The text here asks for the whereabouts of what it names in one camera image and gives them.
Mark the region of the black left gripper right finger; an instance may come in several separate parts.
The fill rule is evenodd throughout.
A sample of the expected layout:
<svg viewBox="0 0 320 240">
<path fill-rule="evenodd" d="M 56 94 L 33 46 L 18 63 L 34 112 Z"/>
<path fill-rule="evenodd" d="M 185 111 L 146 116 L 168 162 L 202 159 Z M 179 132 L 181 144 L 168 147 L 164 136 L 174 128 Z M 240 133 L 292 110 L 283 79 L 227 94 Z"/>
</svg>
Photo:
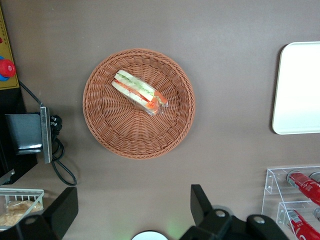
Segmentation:
<svg viewBox="0 0 320 240">
<path fill-rule="evenodd" d="M 230 228 L 232 216 L 222 205 L 212 205 L 200 184 L 190 187 L 190 210 L 199 228 Z"/>
</svg>

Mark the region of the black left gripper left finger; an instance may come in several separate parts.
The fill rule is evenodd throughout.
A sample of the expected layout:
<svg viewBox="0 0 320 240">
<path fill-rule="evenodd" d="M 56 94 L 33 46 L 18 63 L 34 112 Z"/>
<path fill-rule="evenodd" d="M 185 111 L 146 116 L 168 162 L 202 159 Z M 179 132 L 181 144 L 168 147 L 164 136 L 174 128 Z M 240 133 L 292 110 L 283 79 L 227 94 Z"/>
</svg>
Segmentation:
<svg viewBox="0 0 320 240">
<path fill-rule="evenodd" d="M 43 213 L 32 213 L 0 233 L 2 240 L 61 240 L 78 215 L 78 191 L 67 187 Z"/>
</svg>

